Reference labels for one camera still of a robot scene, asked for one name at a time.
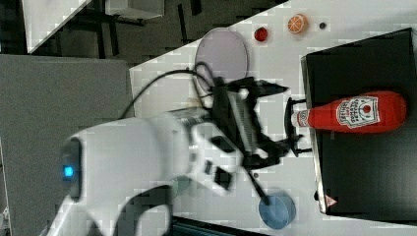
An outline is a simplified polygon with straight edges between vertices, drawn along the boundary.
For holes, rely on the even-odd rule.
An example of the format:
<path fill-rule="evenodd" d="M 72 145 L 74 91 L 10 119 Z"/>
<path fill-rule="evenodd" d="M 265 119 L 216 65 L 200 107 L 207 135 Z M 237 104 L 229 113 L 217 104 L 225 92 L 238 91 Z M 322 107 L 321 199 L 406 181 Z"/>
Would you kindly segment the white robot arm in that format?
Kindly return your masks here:
<path fill-rule="evenodd" d="M 39 236 L 168 236 L 180 179 L 219 196 L 241 171 L 276 165 L 298 136 L 273 141 L 254 108 L 286 88 L 252 77 L 216 79 L 212 106 L 122 118 L 86 128 L 62 146 L 65 197 Z"/>

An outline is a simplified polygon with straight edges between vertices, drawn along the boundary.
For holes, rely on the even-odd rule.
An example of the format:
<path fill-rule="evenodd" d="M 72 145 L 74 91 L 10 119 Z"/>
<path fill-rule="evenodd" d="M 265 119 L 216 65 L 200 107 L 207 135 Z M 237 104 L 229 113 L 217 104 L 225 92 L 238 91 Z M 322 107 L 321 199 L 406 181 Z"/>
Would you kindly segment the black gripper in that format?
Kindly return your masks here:
<path fill-rule="evenodd" d="M 274 166 L 282 157 L 295 150 L 303 135 L 291 135 L 273 141 L 263 133 L 255 107 L 263 96 L 286 92 L 288 87 L 247 77 L 226 82 L 217 77 L 211 87 L 214 124 L 242 153 L 241 166 L 248 171 Z"/>

